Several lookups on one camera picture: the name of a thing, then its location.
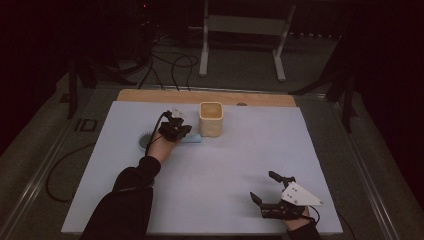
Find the wrist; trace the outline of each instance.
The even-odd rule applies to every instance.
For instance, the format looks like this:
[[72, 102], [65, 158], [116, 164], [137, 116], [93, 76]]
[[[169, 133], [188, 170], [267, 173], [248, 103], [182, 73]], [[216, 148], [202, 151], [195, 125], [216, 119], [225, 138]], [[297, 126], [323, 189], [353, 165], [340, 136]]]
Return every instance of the wrist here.
[[304, 218], [299, 218], [296, 220], [283, 220], [284, 224], [287, 226], [288, 231], [294, 231], [296, 229], [299, 229], [307, 224], [309, 224], [311, 221]]
[[156, 159], [156, 161], [158, 161], [161, 165], [162, 165], [162, 163], [165, 161], [165, 157], [164, 156], [162, 156], [161, 154], [157, 154], [156, 152], [153, 152], [153, 153], [148, 153], [147, 154], [147, 156], [148, 157], [152, 157], [152, 158], [154, 158], [154, 159]]

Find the black cable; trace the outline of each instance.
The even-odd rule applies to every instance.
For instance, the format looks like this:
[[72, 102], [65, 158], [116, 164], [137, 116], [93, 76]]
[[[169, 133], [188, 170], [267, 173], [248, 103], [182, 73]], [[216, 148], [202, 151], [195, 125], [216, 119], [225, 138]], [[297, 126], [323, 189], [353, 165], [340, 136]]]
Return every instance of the black cable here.
[[[187, 89], [189, 91], [191, 91], [190, 86], [189, 86], [189, 79], [190, 79], [190, 76], [191, 76], [191, 74], [193, 72], [193, 67], [198, 64], [199, 59], [197, 57], [195, 57], [195, 56], [192, 56], [192, 55], [186, 55], [186, 54], [177, 53], [177, 52], [155, 52], [155, 53], [167, 53], [167, 54], [178, 54], [178, 55], [180, 55], [178, 58], [176, 58], [174, 60], [174, 62], [169, 62], [166, 59], [163, 59], [163, 58], [161, 58], [161, 57], [159, 57], [159, 56], [157, 56], [157, 55], [155, 55], [155, 54], [152, 53], [152, 56], [153, 57], [155, 57], [155, 58], [157, 58], [157, 59], [159, 59], [159, 60], [161, 60], [161, 61], [163, 61], [165, 63], [168, 63], [168, 64], [170, 64], [172, 66], [171, 67], [171, 79], [174, 82], [174, 85], [175, 85], [175, 87], [177, 88], [178, 91], [180, 89], [178, 87], [177, 81], [175, 80], [175, 74], [174, 74], [175, 67], [181, 67], [181, 68], [187, 68], [188, 67], [188, 68], [190, 68], [190, 72], [189, 72], [189, 74], [187, 75], [187, 78], [186, 78], [186, 87], [187, 87]], [[178, 65], [177, 62], [179, 60], [183, 59], [183, 58], [187, 58], [190, 61], [190, 64], [188, 64], [188, 65]]]
[[157, 137], [155, 140], [153, 140], [153, 141], [150, 143], [150, 145], [151, 145], [151, 144], [153, 144], [154, 142], [156, 142], [157, 140], [159, 140], [161, 137], [163, 137], [163, 136]]
[[158, 126], [159, 126], [160, 121], [162, 120], [162, 118], [163, 118], [164, 116], [165, 116], [165, 112], [163, 112], [163, 113], [160, 115], [160, 117], [158, 118], [158, 121], [156, 122], [155, 128], [153, 129], [152, 135], [150, 136], [149, 143], [147, 143], [146, 151], [145, 151], [145, 153], [144, 153], [144, 156], [147, 156], [147, 153], [149, 152], [149, 149], [150, 149], [150, 145], [151, 145], [154, 141], [156, 141], [156, 140], [157, 140], [157, 139], [153, 140], [153, 137], [154, 137], [154, 135], [155, 135], [156, 131], [158, 130]]
[[151, 56], [149, 56], [149, 70], [147, 71], [146, 75], [144, 75], [143, 80], [141, 80], [140, 84], [138, 85], [138, 89], [140, 89], [141, 86], [144, 84], [144, 82], [147, 80], [147, 77], [149, 77], [152, 69], [153, 69], [153, 59]]
[[[197, 35], [200, 35], [200, 34], [203, 34], [203, 30], [199, 30], [199, 31], [197, 31], [197, 32], [193, 33], [191, 36], [188, 36], [188, 37], [187, 37], [187, 40], [193, 39], [193, 38], [195, 38]], [[164, 38], [167, 38], [167, 37], [171, 37], [171, 38], [172, 38], [172, 36], [171, 36], [171, 35], [169, 35], [169, 34], [165, 34], [165, 35], [161, 36], [161, 37], [157, 40], [157, 43], [158, 43], [158, 44], [161, 44], [161, 45], [177, 45], [177, 44], [181, 44], [181, 43], [184, 43], [184, 42], [186, 42], [186, 41], [187, 41], [187, 40], [178, 40], [178, 39], [173, 39], [173, 40], [174, 40], [174, 42], [164, 42], [164, 41], [162, 41]]]
[[155, 74], [155, 76], [156, 76], [156, 83], [160, 86], [160, 88], [161, 88], [162, 90], [166, 90], [166, 89], [165, 89], [165, 87], [163, 86], [162, 82], [161, 82], [161, 81], [160, 81], [160, 79], [159, 79], [158, 72], [156, 72], [156, 70], [155, 70], [154, 68], [152, 68], [152, 71], [153, 71], [153, 73], [154, 73], [154, 74]]
[[177, 63], [180, 59], [183, 59], [183, 58], [187, 58], [187, 59], [191, 62], [190, 72], [189, 72], [189, 74], [187, 75], [187, 79], [186, 79], [186, 87], [187, 87], [187, 89], [188, 89], [189, 91], [191, 91], [191, 90], [190, 90], [190, 86], [188, 85], [188, 80], [190, 79], [191, 73], [193, 72], [193, 61], [191, 61], [191, 58], [190, 58], [190, 57], [188, 57], [187, 55], [184, 55], [184, 56], [181, 56], [181, 57], [179, 57], [179, 58], [175, 59], [174, 64], [172, 64], [172, 68], [171, 68], [171, 78], [172, 78], [172, 81], [174, 81], [174, 84], [175, 84], [175, 86], [177, 87], [177, 90], [179, 91], [179, 89], [178, 89], [178, 85], [177, 85], [177, 81], [175, 80], [175, 77], [174, 77], [174, 68], [175, 68], [175, 66], [176, 66], [176, 63]]
[[117, 73], [117, 74], [129, 76], [129, 75], [135, 74], [136, 72], [138, 72], [138, 71], [142, 70], [143, 68], [145, 68], [146, 67], [146, 64], [139, 64], [139, 63], [137, 63], [137, 65], [132, 66], [132, 67], [129, 67], [129, 68], [126, 68], [126, 69], [117, 69], [117, 68], [113, 68], [113, 67], [110, 67], [110, 66], [107, 66], [107, 65], [105, 65], [105, 67], [108, 68], [109, 70]]
[[312, 208], [316, 213], [317, 213], [317, 215], [318, 215], [318, 219], [315, 221], [315, 223], [318, 223], [319, 222], [319, 220], [321, 219], [321, 216], [319, 215], [319, 212], [318, 212], [318, 210], [316, 209], [316, 208], [314, 208], [314, 207], [312, 207], [312, 206], [309, 206], [310, 208]]
[[337, 212], [337, 215], [339, 215], [339, 217], [343, 219], [343, 221], [346, 223], [346, 226], [349, 228], [350, 233], [352, 233], [353, 239], [356, 240], [356, 236], [355, 236], [355, 233], [353, 232], [352, 227], [350, 227], [349, 223], [346, 221], [346, 219], [342, 216], [342, 214], [339, 211], [336, 210], [336, 212]]
[[68, 154], [66, 154], [65, 156], [63, 156], [63, 157], [61, 157], [54, 165], [53, 165], [53, 167], [52, 167], [52, 169], [50, 169], [50, 171], [49, 171], [49, 174], [47, 175], [47, 179], [46, 179], [46, 193], [47, 193], [47, 195], [51, 198], [51, 199], [53, 199], [53, 200], [55, 200], [55, 201], [57, 201], [57, 202], [65, 202], [65, 203], [67, 203], [67, 202], [69, 202], [69, 201], [71, 201], [72, 200], [72, 198], [70, 198], [70, 199], [61, 199], [61, 198], [58, 198], [58, 197], [55, 197], [51, 192], [50, 192], [50, 186], [49, 186], [49, 182], [50, 182], [50, 178], [51, 178], [51, 175], [53, 174], [53, 172], [54, 172], [54, 170], [56, 169], [56, 167], [61, 163], [61, 162], [63, 162], [63, 160], [65, 160], [66, 158], [68, 158], [69, 156], [71, 156], [72, 154], [74, 154], [74, 153], [77, 153], [77, 152], [79, 152], [79, 151], [81, 151], [81, 150], [83, 150], [83, 149], [85, 149], [85, 148], [88, 148], [88, 147], [91, 147], [91, 146], [93, 146], [94, 144], [96, 144], [96, 142], [93, 142], [93, 143], [90, 143], [90, 144], [87, 144], [87, 145], [85, 145], [85, 146], [82, 146], [82, 147], [80, 147], [80, 148], [78, 148], [78, 149], [76, 149], [76, 150], [74, 150], [74, 151], [72, 151], [72, 152], [70, 152], [70, 153], [68, 153]]

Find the metal stand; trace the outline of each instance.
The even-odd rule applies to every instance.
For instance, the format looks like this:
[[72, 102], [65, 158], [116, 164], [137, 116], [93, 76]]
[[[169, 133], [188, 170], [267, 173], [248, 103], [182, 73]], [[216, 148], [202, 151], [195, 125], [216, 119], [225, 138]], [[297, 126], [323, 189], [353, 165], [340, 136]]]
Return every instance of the metal stand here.
[[205, 11], [203, 19], [203, 48], [202, 56], [200, 58], [199, 70], [199, 75], [201, 77], [206, 77], [208, 71], [208, 33], [209, 31], [218, 31], [280, 36], [280, 44], [276, 49], [274, 49], [272, 56], [274, 58], [278, 81], [284, 82], [286, 80], [283, 64], [281, 62], [281, 52], [287, 39], [290, 23], [296, 9], [294, 5], [290, 7], [287, 16], [283, 20], [209, 15], [208, 8], [209, 0], [205, 0]]

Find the cup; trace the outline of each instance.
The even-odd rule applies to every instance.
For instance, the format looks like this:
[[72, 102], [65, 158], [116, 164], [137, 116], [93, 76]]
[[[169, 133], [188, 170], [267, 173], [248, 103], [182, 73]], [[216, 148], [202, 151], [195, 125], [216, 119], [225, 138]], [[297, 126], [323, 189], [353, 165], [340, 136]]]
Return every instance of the cup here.
[[201, 102], [199, 127], [202, 137], [219, 137], [222, 134], [224, 108], [220, 102]]

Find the robotic arm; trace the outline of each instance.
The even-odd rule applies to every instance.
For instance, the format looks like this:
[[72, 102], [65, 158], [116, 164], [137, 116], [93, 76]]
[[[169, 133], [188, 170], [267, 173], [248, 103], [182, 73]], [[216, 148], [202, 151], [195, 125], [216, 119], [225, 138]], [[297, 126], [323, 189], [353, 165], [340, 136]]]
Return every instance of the robotic arm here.
[[296, 220], [305, 218], [316, 222], [314, 218], [302, 215], [306, 206], [322, 206], [324, 203], [296, 183], [294, 177], [286, 178], [270, 171], [269, 177], [281, 183], [285, 189], [282, 191], [281, 200], [276, 204], [263, 203], [262, 199], [250, 192], [252, 201], [259, 206], [263, 218], [282, 220]]
[[166, 111], [162, 114], [168, 119], [168, 122], [162, 122], [159, 128], [159, 133], [170, 142], [176, 142], [181, 140], [191, 131], [190, 125], [182, 125], [184, 119], [180, 117], [173, 117], [170, 111]]

